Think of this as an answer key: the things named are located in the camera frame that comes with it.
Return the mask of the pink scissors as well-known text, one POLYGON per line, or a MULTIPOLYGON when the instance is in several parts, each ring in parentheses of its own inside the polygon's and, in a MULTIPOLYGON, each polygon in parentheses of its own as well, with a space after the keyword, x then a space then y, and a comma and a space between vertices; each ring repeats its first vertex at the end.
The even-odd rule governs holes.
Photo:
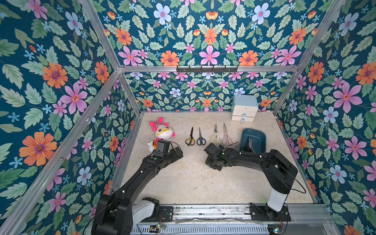
POLYGON ((224 136, 223 136, 223 139, 222 139, 222 144, 224 146, 230 146, 230 145, 232 145, 234 142, 233 142, 233 140, 229 136, 229 133, 228 133, 228 130, 227 130, 227 127, 226 127, 225 123, 223 123, 223 133, 224 133, 224 136))

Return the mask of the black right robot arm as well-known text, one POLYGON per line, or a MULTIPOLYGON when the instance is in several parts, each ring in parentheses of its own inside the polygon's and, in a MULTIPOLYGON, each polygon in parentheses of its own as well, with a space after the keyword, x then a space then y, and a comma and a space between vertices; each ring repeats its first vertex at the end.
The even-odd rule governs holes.
POLYGON ((273 149, 265 153, 221 149, 210 144, 204 149, 208 155, 205 164, 221 171, 223 167, 241 166, 264 173, 272 190, 266 208, 280 212, 286 202, 298 174, 298 169, 283 154, 273 149))

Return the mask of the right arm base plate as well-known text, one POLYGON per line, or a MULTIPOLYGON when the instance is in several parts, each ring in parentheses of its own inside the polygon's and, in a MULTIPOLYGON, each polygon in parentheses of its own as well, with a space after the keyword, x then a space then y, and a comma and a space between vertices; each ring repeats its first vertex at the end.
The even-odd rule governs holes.
POLYGON ((258 206, 251 203, 250 216, 252 220, 263 221, 263 222, 290 222, 291 217, 288 210, 287 204, 284 204, 281 211, 277 212, 271 209, 267 204, 258 206))

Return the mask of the black yellow scissors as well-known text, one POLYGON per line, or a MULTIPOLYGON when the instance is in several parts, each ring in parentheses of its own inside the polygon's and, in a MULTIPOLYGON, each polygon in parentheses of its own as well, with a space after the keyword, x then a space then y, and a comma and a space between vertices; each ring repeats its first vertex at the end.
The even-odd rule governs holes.
POLYGON ((193 145, 195 145, 195 139, 193 137, 193 127, 191 128, 189 137, 185 140, 185 144, 187 146, 193 146, 193 145))

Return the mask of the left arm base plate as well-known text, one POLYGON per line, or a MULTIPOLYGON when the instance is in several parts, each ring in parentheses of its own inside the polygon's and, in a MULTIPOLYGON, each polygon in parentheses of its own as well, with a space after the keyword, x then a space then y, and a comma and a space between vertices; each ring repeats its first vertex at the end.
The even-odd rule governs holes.
POLYGON ((173 220, 173 206, 158 206, 154 210, 153 222, 171 222, 173 220))

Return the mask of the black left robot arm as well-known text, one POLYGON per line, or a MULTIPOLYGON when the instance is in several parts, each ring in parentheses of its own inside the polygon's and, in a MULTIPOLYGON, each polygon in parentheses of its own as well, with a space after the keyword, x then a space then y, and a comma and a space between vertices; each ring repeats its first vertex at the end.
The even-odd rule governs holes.
POLYGON ((134 224, 153 215, 157 200, 146 200, 138 208, 134 202, 163 168, 183 157, 179 146, 170 149, 169 145, 169 142, 162 143, 160 149, 143 159, 139 169, 122 187, 100 198, 91 228, 92 235, 129 235, 134 224))

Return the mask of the dark blue scissors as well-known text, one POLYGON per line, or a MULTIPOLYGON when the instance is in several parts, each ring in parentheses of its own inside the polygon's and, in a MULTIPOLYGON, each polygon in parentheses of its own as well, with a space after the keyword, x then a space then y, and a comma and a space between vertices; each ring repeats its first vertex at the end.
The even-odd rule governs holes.
POLYGON ((206 140, 202 136, 201 128, 199 128, 199 137, 196 140, 196 143, 198 146, 205 146, 206 145, 206 140))

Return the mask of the cream yellow scissors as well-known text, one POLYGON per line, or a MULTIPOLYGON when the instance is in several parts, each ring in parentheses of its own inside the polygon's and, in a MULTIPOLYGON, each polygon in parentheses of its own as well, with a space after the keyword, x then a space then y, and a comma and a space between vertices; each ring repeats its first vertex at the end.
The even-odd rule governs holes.
POLYGON ((219 147, 221 145, 221 138, 218 134, 217 124, 214 126, 214 132, 212 137, 210 138, 210 143, 214 144, 215 146, 219 147))

